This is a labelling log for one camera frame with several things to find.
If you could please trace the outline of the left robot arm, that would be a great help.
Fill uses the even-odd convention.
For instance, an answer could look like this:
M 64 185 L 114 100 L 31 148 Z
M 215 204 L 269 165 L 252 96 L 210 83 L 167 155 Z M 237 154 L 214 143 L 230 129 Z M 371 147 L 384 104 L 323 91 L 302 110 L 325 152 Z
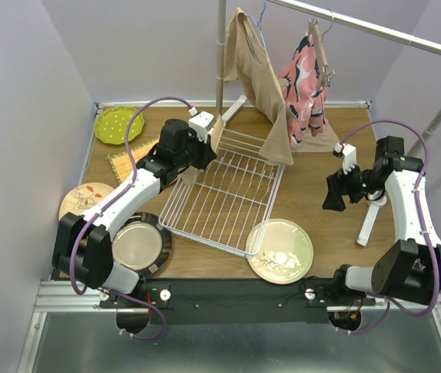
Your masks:
M 145 157 L 133 161 L 131 174 L 106 198 L 82 214 L 68 212 L 58 223 L 52 267 L 72 284 L 117 291 L 126 306 L 143 301 L 144 288 L 134 270 L 116 262 L 112 242 L 143 204 L 158 196 L 188 168 L 206 169 L 215 160 L 224 129 L 221 117 L 202 112 L 188 121 L 169 119 Z

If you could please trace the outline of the cream green floral plate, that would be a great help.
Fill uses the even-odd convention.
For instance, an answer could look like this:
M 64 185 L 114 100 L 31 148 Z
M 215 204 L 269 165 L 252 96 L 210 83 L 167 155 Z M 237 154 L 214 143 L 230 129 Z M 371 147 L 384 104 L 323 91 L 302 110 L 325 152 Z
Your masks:
M 286 219 L 269 219 L 256 225 L 247 238 L 246 249 L 251 251 L 263 237 L 259 251 L 248 264 L 263 280 L 272 284 L 292 284 L 302 279 L 310 270 L 314 249 L 309 235 L 296 223 Z

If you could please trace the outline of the bird pattern beige plate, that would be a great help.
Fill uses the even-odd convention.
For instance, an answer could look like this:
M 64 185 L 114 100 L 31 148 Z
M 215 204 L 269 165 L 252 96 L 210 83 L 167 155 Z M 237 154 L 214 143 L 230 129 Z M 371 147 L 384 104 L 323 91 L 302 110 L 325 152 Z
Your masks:
M 200 174 L 200 169 L 196 169 L 195 167 L 190 166 L 181 174 L 181 180 L 186 186 L 190 187 L 196 183 Z

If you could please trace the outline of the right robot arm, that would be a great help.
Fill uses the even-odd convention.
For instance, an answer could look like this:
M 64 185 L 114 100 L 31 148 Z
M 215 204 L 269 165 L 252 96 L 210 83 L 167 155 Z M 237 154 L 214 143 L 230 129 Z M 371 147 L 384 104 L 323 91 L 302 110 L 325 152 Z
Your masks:
M 394 244 L 373 267 L 342 265 L 329 285 L 331 299 L 344 305 L 357 292 L 429 305 L 441 289 L 441 240 L 430 218 L 425 196 L 425 163 L 405 154 L 402 138 L 387 136 L 376 144 L 372 169 L 361 169 L 356 148 L 336 144 L 342 168 L 327 177 L 323 209 L 344 211 L 366 198 L 369 209 L 362 231 L 370 233 L 380 199 L 388 197 L 394 216 Z

